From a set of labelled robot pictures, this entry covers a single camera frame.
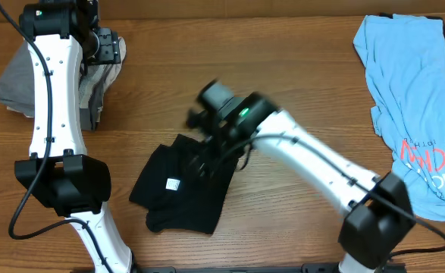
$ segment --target clothing tag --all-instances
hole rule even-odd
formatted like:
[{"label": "clothing tag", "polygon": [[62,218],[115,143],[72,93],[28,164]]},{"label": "clothing tag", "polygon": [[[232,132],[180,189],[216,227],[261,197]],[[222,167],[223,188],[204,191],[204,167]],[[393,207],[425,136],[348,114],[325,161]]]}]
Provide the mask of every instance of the clothing tag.
[{"label": "clothing tag", "polygon": [[167,190],[178,190],[178,185],[180,185],[180,181],[173,178],[167,179],[167,186],[165,187]]}]

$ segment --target black mounting bracket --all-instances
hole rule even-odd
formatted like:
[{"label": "black mounting bracket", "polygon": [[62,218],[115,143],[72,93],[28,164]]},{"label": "black mounting bracket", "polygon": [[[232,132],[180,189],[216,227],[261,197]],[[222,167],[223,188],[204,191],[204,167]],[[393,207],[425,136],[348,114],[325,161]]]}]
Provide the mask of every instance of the black mounting bracket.
[{"label": "black mounting bracket", "polygon": [[44,35],[58,34],[60,39],[72,36],[81,44],[87,65],[120,64],[118,33],[99,27],[98,4],[97,0],[43,0],[28,4],[20,15],[20,28],[33,41]]},{"label": "black mounting bracket", "polygon": [[[29,188],[39,171],[42,158],[15,162],[15,177]],[[58,216],[70,217],[76,212],[101,212],[103,202],[111,195],[108,166],[87,155],[71,155],[47,159],[45,171],[32,192],[46,208],[54,208]]]},{"label": "black mounting bracket", "polygon": [[[413,215],[406,185],[395,174],[389,173],[378,181],[372,192]],[[362,265],[377,268],[388,260],[390,252],[414,225],[414,221],[367,195],[345,217],[338,242]]]}]

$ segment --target black cable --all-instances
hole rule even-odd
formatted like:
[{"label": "black cable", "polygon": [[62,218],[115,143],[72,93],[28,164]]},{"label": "black cable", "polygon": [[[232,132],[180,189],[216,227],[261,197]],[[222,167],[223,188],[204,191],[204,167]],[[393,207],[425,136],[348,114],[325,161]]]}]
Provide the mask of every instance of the black cable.
[{"label": "black cable", "polygon": [[13,26],[13,28],[29,43],[29,45],[32,47],[33,51],[37,54],[39,57],[40,63],[42,64],[42,68],[44,70],[45,75],[45,81],[47,83],[47,137],[45,139],[45,153],[42,159],[42,162],[40,164],[39,170],[37,172],[37,175],[33,179],[31,185],[29,186],[27,192],[25,193],[24,197],[20,201],[20,204],[17,207],[17,210],[15,210],[15,213],[13,214],[13,217],[11,218],[10,224],[8,225],[8,235],[12,239],[15,240],[26,240],[30,239],[32,237],[38,236],[40,234],[43,234],[47,231],[50,231],[56,227],[60,227],[63,224],[70,224],[70,223],[78,223],[81,224],[83,229],[86,229],[87,233],[89,234],[92,244],[96,248],[96,252],[99,255],[99,258],[101,259],[101,263],[106,267],[109,273],[113,273],[111,268],[109,267],[108,263],[106,262],[105,257],[102,255],[101,249],[99,248],[99,244],[96,240],[96,237],[92,233],[89,225],[81,221],[79,219],[68,219],[59,221],[55,224],[51,224],[48,227],[44,227],[43,229],[39,231],[35,231],[31,234],[26,235],[16,235],[14,232],[15,224],[17,223],[18,217],[20,216],[20,213],[22,212],[25,204],[27,203],[27,200],[29,199],[30,195],[32,194],[33,190],[35,189],[35,186],[39,183],[40,179],[42,178],[42,175],[45,173],[45,167],[47,165],[47,161],[49,159],[50,155],[50,149],[52,147],[52,82],[50,80],[50,70],[47,67],[47,63],[45,62],[45,59],[43,58],[42,53],[40,52],[39,48],[35,45],[35,43],[28,37],[27,34],[25,34],[22,29],[17,25],[17,23],[10,17],[10,15],[7,13],[7,11],[3,8],[2,4],[0,3],[0,12],[3,14],[5,19]]},{"label": "black cable", "polygon": [[254,149],[254,147],[252,146],[252,143],[250,143],[249,144],[249,148],[247,149],[246,159],[244,159],[244,164],[237,171],[242,171],[242,170],[244,170],[247,167],[247,165],[249,164],[249,159],[251,158],[251,152],[253,151],[253,149]]},{"label": "black cable", "polygon": [[[435,234],[437,234],[438,236],[440,236],[441,238],[443,238],[443,240],[445,241],[445,233],[441,230],[439,230],[437,227],[434,227],[433,225],[422,221],[421,219],[417,219],[414,215],[409,214],[408,212],[406,212],[405,210],[401,209],[400,207],[394,205],[393,203],[387,201],[385,198],[379,196],[378,194],[367,190],[364,186],[362,186],[361,184],[359,184],[359,182],[353,178],[350,177],[348,174],[345,173],[344,170],[342,170],[341,168],[339,168],[337,165],[335,165],[330,159],[328,159],[326,156],[324,156],[320,151],[318,151],[317,149],[313,148],[312,146],[310,146],[308,143],[305,143],[304,141],[302,141],[300,138],[298,137],[294,137],[294,136],[287,136],[287,135],[280,135],[280,134],[265,134],[265,135],[261,135],[261,136],[254,136],[248,140],[244,140],[241,141],[239,143],[236,143],[231,149],[227,150],[222,156],[221,159],[218,161],[218,163],[216,164],[216,166],[214,167],[214,170],[212,172],[212,174],[214,174],[219,166],[224,162],[225,159],[229,158],[231,155],[233,155],[237,150],[243,148],[244,146],[248,145],[248,144],[253,144],[256,140],[262,140],[262,139],[279,139],[279,140],[288,140],[294,144],[299,144],[302,147],[304,147],[305,149],[309,150],[311,153],[315,154],[316,156],[318,156],[321,160],[323,160],[325,163],[329,164],[335,171],[339,172],[340,175],[342,175],[342,177],[345,177],[348,180],[351,180],[359,189],[365,191],[373,200],[379,202],[380,204],[386,206],[388,209],[394,211],[395,213],[398,213],[400,215],[402,215],[403,217],[414,221],[417,224],[420,224],[421,226],[427,228],[428,230],[434,232]],[[445,245],[444,246],[439,246],[439,247],[432,247],[432,248],[427,248],[427,249],[405,249],[405,250],[400,250],[400,251],[396,251],[393,252],[389,255],[389,260],[392,260],[393,257],[395,256],[399,256],[399,255],[404,255],[404,254],[412,254],[412,253],[437,253],[437,252],[443,252],[445,251]]]}]

